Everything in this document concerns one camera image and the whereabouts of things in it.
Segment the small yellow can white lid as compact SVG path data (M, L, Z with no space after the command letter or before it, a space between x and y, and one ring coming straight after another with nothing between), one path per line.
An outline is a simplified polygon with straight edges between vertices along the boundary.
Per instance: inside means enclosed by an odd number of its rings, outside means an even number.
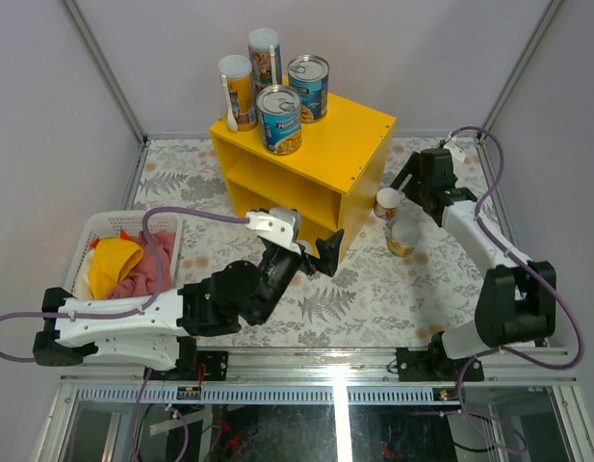
M400 204L400 193L393 188L380 189L375 196L374 214L378 218L393 218Z

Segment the wide yellow can clear lid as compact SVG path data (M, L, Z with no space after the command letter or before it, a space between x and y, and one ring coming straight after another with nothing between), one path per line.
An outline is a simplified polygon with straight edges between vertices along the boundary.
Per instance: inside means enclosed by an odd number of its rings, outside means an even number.
M413 253L420 237L420 228L413 220L398 219L390 228L387 246L394 255L405 258Z

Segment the blue can silver pull-tab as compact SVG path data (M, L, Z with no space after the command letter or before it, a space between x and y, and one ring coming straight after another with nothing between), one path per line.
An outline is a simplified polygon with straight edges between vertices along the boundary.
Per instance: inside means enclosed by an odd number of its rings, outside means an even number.
M314 123L326 116L328 99L328 62L317 55L302 55L287 67L289 85L301 99L301 118Z

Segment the tall can with white spoon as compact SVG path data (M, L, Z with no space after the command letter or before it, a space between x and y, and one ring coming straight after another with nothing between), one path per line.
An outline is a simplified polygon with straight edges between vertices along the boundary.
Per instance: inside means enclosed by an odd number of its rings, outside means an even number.
M258 28L248 35L254 95L270 85L282 83L280 35L270 28Z

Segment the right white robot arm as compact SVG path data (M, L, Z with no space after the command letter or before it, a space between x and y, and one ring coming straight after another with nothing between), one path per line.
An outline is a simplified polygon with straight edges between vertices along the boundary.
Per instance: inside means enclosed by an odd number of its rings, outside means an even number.
M555 269L493 230L477 197L456 182L450 150L431 148L412 153L391 184L460 243L483 277L474 319L441 333L441 347L427 356L429 372L443 380L460 371L463 358L555 331Z

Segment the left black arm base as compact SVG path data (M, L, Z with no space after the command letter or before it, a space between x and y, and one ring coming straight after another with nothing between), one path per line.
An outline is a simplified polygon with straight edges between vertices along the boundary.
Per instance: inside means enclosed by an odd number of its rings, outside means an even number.
M224 381L228 371L228 352L220 350L199 351L196 340L192 337L182 337L176 340L177 356L174 365L167 371L150 372L151 380L162 381Z

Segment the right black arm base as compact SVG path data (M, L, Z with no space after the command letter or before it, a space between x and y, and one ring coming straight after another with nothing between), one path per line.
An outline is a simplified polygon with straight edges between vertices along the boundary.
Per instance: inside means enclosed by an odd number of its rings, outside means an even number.
M456 329L434 334L425 348L398 347L396 361L400 382L456 381L467 366L464 378L483 381L479 360L469 366L470 359L487 351L478 335L460 334Z

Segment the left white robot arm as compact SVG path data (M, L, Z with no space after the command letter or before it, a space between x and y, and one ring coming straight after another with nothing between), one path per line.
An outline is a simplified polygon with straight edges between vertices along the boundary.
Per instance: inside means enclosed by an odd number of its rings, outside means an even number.
M76 310L76 298L61 288L46 291L44 327L33 344L36 364L78 366L85 362L123 362L178 379L199 367L195 339L235 334L241 324L266 323L297 272L335 274L343 231L319 239L317 256L292 242L283 247L258 231L265 250L259 264L235 261L198 283L166 291L131 316L124 301L94 302L90 314Z

